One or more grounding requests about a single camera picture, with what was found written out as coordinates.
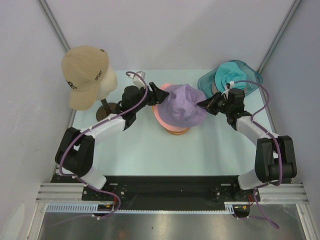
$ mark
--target wooden base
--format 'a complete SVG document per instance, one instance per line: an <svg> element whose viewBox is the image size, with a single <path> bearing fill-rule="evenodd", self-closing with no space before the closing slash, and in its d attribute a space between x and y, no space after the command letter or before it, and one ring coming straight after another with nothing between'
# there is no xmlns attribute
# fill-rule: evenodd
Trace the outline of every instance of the wooden base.
<svg viewBox="0 0 320 240"><path fill-rule="evenodd" d="M110 102L109 106L111 111L107 110L104 106L99 107L99 109L96 111L95 118L98 122L101 121L102 119L105 119L110 114L116 113L117 104L114 102Z"/></svg>
<svg viewBox="0 0 320 240"><path fill-rule="evenodd" d="M170 130L168 130L168 129L166 129L166 128L164 128L164 129L165 129L168 133L170 133L170 134L172 134L172 135L179 136L179 135L183 135L183 134L185 134L186 132L188 132L189 129L190 129L190 127L186 128L186 129L183 130L183 131L170 131Z"/></svg>

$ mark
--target baseball cap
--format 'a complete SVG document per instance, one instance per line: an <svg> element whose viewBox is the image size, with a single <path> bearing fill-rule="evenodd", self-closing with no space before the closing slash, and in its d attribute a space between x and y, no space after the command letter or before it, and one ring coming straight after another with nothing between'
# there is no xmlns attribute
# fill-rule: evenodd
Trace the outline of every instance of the baseball cap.
<svg viewBox="0 0 320 240"><path fill-rule="evenodd" d="M108 54L93 46L77 46L64 55L61 67L71 88L69 106L72 109L83 111L94 104L108 66Z"/></svg>
<svg viewBox="0 0 320 240"><path fill-rule="evenodd" d="M170 84L164 90L169 92L169 96L157 104L157 114L161 121L173 127L190 128L205 120L206 110L197 106L198 102L206 100L201 90L189 84Z"/></svg>

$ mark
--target white wall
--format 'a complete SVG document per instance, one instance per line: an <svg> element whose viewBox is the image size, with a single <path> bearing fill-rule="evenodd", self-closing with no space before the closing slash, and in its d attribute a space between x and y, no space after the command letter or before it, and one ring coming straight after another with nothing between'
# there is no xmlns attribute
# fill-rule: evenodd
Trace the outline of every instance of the white wall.
<svg viewBox="0 0 320 240"><path fill-rule="evenodd" d="M105 49L116 70L257 69L293 0L47 0L70 47Z"/></svg>
<svg viewBox="0 0 320 240"><path fill-rule="evenodd" d="M64 53L36 0L2 1L0 33L0 232L24 203L22 234L40 183L53 172L69 88Z"/></svg>
<svg viewBox="0 0 320 240"><path fill-rule="evenodd" d="M296 182L320 224L320 1L302 1L262 76L280 134L293 138Z"/></svg>

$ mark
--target metal floor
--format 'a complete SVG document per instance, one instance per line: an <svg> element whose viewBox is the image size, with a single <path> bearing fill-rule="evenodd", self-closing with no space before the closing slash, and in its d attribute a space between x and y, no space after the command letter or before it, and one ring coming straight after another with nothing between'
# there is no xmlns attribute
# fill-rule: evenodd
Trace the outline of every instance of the metal floor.
<svg viewBox="0 0 320 240"><path fill-rule="evenodd" d="M280 226L265 220L236 220L223 214L118 213L106 219L80 217L74 213L46 213L39 240L305 240L297 208L292 205L264 205L265 213ZM256 206L250 215L261 216Z"/></svg>

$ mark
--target purple bucket hat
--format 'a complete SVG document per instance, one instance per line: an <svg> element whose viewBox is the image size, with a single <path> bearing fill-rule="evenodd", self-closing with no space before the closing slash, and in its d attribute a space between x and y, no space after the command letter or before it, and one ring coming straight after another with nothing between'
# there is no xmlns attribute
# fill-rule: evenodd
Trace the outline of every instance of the purple bucket hat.
<svg viewBox="0 0 320 240"><path fill-rule="evenodd" d="M197 106L206 100L205 94L189 84L170 85L165 91L169 96L157 105L160 118L174 127L190 128L201 124L207 115L206 110Z"/></svg>

